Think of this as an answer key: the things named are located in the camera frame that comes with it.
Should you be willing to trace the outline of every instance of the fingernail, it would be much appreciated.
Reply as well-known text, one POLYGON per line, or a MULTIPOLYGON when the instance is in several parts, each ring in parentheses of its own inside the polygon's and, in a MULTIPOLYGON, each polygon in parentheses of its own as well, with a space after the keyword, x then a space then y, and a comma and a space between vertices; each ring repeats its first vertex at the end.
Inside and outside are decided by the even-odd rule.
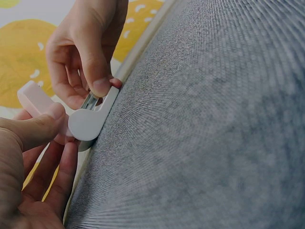
POLYGON ((60 119, 64 113, 65 110, 60 103, 53 103, 46 112, 47 115, 51 116, 55 120, 60 119))
POLYGON ((106 95, 107 90, 110 87, 109 79, 102 78, 93 82, 94 90, 99 93, 97 96, 101 97, 101 95, 106 95))

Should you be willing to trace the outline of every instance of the gray fabric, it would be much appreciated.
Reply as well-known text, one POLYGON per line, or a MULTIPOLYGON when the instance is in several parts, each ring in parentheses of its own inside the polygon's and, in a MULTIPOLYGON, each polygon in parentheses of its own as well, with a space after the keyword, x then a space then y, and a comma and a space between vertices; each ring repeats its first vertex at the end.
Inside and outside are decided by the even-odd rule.
POLYGON ((111 110, 67 228, 305 228, 304 6, 178 1, 111 110))

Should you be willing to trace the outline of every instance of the textured fabric surface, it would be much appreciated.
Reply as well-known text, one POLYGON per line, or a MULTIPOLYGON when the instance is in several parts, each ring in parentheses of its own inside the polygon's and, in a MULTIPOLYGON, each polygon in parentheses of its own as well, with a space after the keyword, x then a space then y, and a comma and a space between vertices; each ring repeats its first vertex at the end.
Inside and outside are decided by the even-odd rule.
POLYGON ((67 228, 305 228, 304 6, 178 1, 110 112, 67 228))

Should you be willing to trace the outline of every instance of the yellow pattern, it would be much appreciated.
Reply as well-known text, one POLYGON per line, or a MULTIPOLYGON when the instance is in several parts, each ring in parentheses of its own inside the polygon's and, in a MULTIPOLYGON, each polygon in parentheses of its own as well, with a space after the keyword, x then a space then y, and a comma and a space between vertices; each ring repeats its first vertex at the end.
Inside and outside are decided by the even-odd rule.
POLYGON ((21 108, 17 91, 29 80, 53 96, 45 45, 55 26, 40 20, 14 21, 0 28, 0 105, 21 108))
POLYGON ((0 8, 11 8, 16 6, 20 0, 0 0, 0 8))
POLYGON ((162 5, 163 2, 159 0, 129 2, 126 23, 113 54, 115 59, 124 61, 162 5))

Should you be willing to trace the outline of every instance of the finger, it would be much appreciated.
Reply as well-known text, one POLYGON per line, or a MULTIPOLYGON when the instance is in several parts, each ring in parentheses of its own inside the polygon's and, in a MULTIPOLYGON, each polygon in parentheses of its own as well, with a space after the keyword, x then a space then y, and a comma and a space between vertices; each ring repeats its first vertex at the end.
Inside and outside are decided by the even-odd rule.
POLYGON ((60 162, 64 146, 52 141, 44 153, 31 181, 22 193, 31 201, 41 201, 48 190, 53 174, 60 162))
POLYGON ((122 87, 122 82, 119 79, 116 79, 116 78, 110 79, 110 83, 112 86, 114 86, 118 89, 120 89, 122 87))
POLYGON ((101 26, 81 26, 73 32, 73 40, 82 62, 82 70, 91 91, 97 97, 104 97, 109 89, 108 64, 102 52, 101 26))
POLYGON ((28 120, 0 119, 0 128, 8 130, 22 152, 47 144, 59 133, 65 120, 65 109, 54 103, 46 114, 28 120))
POLYGON ((69 84, 82 98, 86 98, 88 91, 82 85, 81 77, 78 73, 78 69, 67 69, 69 84))
POLYGON ((87 80, 85 78, 85 74, 84 74, 84 71, 82 69, 79 69, 80 71, 80 76, 81 76, 81 84, 82 84, 82 87, 86 90, 86 91, 89 91, 89 86, 88 86, 88 83, 87 83, 87 80))
MULTIPOLYGON (((19 112, 13 119, 14 120, 27 120, 30 118, 32 118, 32 116, 26 110, 21 110, 21 112, 19 112)), ((25 151, 22 154, 25 179, 29 175, 30 171, 33 169, 39 155, 42 153, 42 151, 44 150, 44 148, 46 146, 47 145, 38 146, 36 148, 25 151)))
POLYGON ((32 118, 32 116, 26 110, 21 110, 13 117, 13 120, 27 120, 30 118, 32 118))
POLYGON ((58 217, 62 218, 69 196, 72 191, 77 167, 78 147, 75 143, 68 143, 62 153, 57 176, 45 199, 58 217))
POLYGON ((67 71, 63 64, 48 61, 53 90, 71 109, 79 109, 83 98, 74 90, 68 81, 67 71))

